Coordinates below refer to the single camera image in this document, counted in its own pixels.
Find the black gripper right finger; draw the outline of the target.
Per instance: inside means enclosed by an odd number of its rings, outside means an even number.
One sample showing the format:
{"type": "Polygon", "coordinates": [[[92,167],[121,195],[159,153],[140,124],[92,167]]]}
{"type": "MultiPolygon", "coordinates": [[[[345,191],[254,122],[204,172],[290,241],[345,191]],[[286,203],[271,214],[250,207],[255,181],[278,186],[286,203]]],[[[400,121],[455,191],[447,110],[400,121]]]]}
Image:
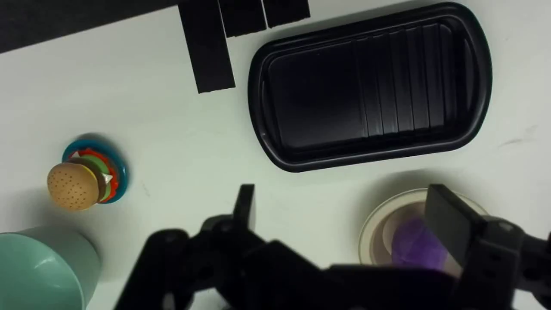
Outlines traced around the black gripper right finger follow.
{"type": "Polygon", "coordinates": [[[459,310],[512,310],[517,289],[551,310],[551,238],[481,215],[445,184],[429,186],[424,220],[462,267],[459,310]]]}

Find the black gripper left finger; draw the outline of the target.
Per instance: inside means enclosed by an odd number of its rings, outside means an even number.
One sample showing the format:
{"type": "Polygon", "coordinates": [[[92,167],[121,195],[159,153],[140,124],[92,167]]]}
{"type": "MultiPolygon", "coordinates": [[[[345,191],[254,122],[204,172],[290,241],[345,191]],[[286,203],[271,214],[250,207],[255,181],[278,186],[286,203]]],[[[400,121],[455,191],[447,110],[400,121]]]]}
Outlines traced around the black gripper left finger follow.
{"type": "Polygon", "coordinates": [[[280,241],[252,231],[255,186],[243,184],[231,214],[211,217],[199,234],[154,233],[116,310],[190,310],[216,289],[233,310],[317,310],[319,269],[280,241]]]}

